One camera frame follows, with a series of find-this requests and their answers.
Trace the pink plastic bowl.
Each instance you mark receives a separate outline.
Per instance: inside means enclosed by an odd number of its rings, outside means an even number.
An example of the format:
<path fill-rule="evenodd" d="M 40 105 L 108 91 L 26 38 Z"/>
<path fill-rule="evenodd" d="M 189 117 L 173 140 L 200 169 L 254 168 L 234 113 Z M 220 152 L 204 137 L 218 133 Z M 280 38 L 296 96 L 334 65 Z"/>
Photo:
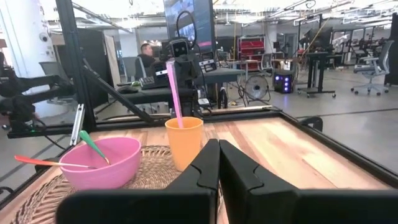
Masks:
<path fill-rule="evenodd" d="M 87 144 L 74 147 L 60 159 L 61 163 L 81 165 L 60 168 L 75 189 L 116 189 L 135 176 L 141 162 L 141 143 L 137 139 L 114 137 L 96 140 L 95 144 L 109 164 Z"/>

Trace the fork with orange handle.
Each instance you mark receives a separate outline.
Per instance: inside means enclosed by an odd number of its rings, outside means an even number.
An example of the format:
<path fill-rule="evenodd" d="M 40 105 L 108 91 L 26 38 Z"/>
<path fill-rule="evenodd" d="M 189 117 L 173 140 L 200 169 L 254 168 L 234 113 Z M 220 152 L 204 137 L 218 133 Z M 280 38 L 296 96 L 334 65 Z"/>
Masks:
<path fill-rule="evenodd" d="M 40 159 L 33 159 L 29 158 L 26 156 L 20 156 L 20 155 L 15 155 L 14 156 L 15 160 L 19 162 L 23 162 L 26 164 L 34 164 L 34 165 L 40 165 L 40 166 L 70 166 L 70 167 L 81 167 L 81 168 L 87 168 L 87 169 L 96 169 L 93 166 L 85 166 L 85 165 L 79 165 L 79 164 L 68 164 L 68 163 L 61 163 L 61 162 L 52 162 L 52 161 L 45 161 L 45 160 L 40 160 Z"/>

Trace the utensil with green handle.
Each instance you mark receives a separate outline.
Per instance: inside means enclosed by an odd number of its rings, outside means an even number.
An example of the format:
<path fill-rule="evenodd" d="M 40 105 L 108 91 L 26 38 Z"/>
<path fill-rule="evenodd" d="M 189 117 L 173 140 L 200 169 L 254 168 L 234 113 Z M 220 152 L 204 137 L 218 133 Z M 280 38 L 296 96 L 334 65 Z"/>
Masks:
<path fill-rule="evenodd" d="M 108 165 L 110 165 L 110 161 L 109 159 L 105 156 L 105 154 L 99 149 L 99 147 L 95 144 L 95 141 L 92 140 L 92 138 L 90 137 L 90 135 L 85 131 L 85 130 L 81 130 L 78 133 L 79 137 L 86 142 L 87 145 L 89 145 L 89 147 L 91 147 L 93 150 L 95 150 L 105 161 Z"/>

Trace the grey office chair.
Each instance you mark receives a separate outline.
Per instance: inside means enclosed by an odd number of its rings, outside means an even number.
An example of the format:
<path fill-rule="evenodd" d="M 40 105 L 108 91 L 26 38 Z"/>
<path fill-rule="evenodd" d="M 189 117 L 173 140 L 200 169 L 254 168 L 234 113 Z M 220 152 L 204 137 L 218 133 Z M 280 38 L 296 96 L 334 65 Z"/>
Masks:
<path fill-rule="evenodd" d="M 381 53 L 378 57 L 365 57 L 362 58 L 365 62 L 368 62 L 369 65 L 362 67 L 355 67 L 353 73 L 360 73 L 365 78 L 369 80 L 369 83 L 354 86 L 351 88 L 351 91 L 355 94 L 359 94 L 359 89 L 367 89 L 368 94 L 370 94 L 371 90 L 376 91 L 376 95 L 380 96 L 382 91 L 384 93 L 389 92 L 389 88 L 384 85 L 377 85 L 373 83 L 373 79 L 379 76 L 388 75 L 389 71 L 389 50 L 393 45 L 393 40 L 387 40 L 383 45 Z"/>

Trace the round woven straw placemat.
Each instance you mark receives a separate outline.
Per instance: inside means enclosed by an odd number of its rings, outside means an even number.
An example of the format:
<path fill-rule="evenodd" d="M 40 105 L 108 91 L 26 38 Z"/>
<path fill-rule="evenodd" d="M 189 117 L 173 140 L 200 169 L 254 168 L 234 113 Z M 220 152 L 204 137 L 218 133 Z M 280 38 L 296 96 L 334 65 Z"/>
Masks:
<path fill-rule="evenodd" d="M 175 169 L 168 146 L 146 146 L 135 177 L 120 189 L 165 189 L 182 172 Z M 62 175 L 54 177 L 36 190 L 17 210 L 10 224 L 56 224 L 60 203 L 78 193 Z"/>

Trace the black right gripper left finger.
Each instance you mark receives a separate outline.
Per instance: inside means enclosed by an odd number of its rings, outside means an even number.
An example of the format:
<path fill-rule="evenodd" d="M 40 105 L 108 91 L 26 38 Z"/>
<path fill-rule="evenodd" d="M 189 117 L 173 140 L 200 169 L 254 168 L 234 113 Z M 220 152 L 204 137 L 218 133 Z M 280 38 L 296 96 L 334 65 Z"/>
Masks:
<path fill-rule="evenodd" d="M 85 190 L 64 199 L 56 224 L 215 224 L 220 145 L 210 139 L 165 189 Z"/>

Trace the yellow-orange plastic cup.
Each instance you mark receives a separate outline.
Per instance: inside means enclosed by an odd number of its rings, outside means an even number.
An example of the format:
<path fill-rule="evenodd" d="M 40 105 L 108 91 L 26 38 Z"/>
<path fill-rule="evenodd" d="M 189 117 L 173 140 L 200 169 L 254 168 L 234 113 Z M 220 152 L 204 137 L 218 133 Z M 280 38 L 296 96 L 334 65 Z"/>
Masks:
<path fill-rule="evenodd" d="M 196 117 L 183 117 L 183 128 L 177 118 L 165 122 L 172 159 L 177 170 L 183 171 L 201 151 L 203 120 Z"/>

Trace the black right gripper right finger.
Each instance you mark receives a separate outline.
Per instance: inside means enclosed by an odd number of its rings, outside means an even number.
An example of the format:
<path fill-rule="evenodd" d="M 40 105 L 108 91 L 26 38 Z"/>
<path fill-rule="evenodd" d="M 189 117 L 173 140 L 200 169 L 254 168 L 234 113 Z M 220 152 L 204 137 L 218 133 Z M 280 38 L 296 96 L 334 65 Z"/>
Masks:
<path fill-rule="evenodd" d="M 299 189 L 219 144 L 229 224 L 398 224 L 398 190 Z"/>

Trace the computer tower with purple lights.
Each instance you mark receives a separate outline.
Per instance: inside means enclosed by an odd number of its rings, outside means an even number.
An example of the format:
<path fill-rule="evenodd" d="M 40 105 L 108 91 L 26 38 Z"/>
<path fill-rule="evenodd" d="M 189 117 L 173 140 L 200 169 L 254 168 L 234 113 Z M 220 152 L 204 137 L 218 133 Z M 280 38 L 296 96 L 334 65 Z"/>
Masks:
<path fill-rule="evenodd" d="M 273 77 L 274 91 L 281 94 L 292 93 L 293 75 L 291 70 L 276 70 Z"/>

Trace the round floor fan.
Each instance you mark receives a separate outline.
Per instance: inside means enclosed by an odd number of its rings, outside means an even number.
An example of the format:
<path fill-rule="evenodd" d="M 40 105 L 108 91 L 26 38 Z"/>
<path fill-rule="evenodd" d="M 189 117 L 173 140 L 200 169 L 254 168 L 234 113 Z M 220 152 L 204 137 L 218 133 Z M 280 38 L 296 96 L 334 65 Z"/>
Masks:
<path fill-rule="evenodd" d="M 244 91 L 246 99 L 251 101 L 260 101 L 265 103 L 271 99 L 269 83 L 264 75 L 253 75 L 245 83 Z"/>

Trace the silver metal bracket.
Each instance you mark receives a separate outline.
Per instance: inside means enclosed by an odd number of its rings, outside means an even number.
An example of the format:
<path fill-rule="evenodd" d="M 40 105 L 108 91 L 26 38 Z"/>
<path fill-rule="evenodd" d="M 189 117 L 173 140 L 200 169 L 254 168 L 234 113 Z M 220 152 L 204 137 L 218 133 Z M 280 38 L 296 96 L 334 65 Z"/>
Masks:
<path fill-rule="evenodd" d="M 84 116 L 85 116 L 85 105 L 79 104 L 76 109 L 76 115 L 70 139 L 70 146 L 76 146 L 80 139 L 79 132 L 81 131 L 83 126 Z"/>

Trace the person at desk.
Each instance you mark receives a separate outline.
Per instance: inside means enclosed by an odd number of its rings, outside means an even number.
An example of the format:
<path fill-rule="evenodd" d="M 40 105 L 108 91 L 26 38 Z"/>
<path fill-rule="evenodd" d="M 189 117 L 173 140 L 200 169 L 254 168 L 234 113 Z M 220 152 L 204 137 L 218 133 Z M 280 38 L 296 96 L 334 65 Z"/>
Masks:
<path fill-rule="evenodd" d="M 143 72 L 146 73 L 146 77 L 151 77 L 155 74 L 155 70 L 151 65 L 155 62 L 153 57 L 152 47 L 148 44 L 141 45 L 141 53 L 138 55 L 141 58 L 141 62 L 136 60 L 136 79 L 143 77 Z"/>

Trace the pink drinking straw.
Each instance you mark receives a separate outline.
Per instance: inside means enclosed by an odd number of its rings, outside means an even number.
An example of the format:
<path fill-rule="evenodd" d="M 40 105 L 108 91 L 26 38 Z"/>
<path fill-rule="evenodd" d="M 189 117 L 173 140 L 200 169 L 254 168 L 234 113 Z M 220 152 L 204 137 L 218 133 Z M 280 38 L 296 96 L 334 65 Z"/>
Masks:
<path fill-rule="evenodd" d="M 172 92 L 172 98 L 174 101 L 174 110 L 175 110 L 178 127 L 183 128 L 183 119 L 182 119 L 182 112 L 180 106 L 180 97 L 178 92 L 178 83 L 175 73 L 175 61 L 174 60 L 167 61 L 166 68 L 167 68 L 167 75 L 169 77 L 169 84 Z"/>

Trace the black computer monitor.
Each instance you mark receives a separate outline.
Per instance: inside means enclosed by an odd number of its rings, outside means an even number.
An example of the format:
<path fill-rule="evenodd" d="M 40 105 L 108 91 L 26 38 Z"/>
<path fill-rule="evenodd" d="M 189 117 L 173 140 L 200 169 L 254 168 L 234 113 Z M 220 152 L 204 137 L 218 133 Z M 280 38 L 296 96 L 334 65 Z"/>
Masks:
<path fill-rule="evenodd" d="M 191 17 L 184 13 L 180 16 L 178 27 L 177 17 L 182 11 L 188 11 L 193 16 L 196 24 L 197 44 L 201 52 L 214 52 L 216 47 L 214 14 L 212 0 L 163 0 L 165 20 L 169 39 L 187 37 L 193 40 L 195 37 Z"/>

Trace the red tool shelf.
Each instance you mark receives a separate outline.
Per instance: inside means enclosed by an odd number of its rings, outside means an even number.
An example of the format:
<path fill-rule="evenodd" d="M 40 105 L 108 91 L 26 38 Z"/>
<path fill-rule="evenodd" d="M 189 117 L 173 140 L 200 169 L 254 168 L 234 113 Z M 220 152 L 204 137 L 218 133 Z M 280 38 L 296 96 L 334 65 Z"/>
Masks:
<path fill-rule="evenodd" d="M 240 60 L 260 61 L 265 52 L 265 37 L 260 35 L 242 36 L 237 40 L 237 53 Z"/>

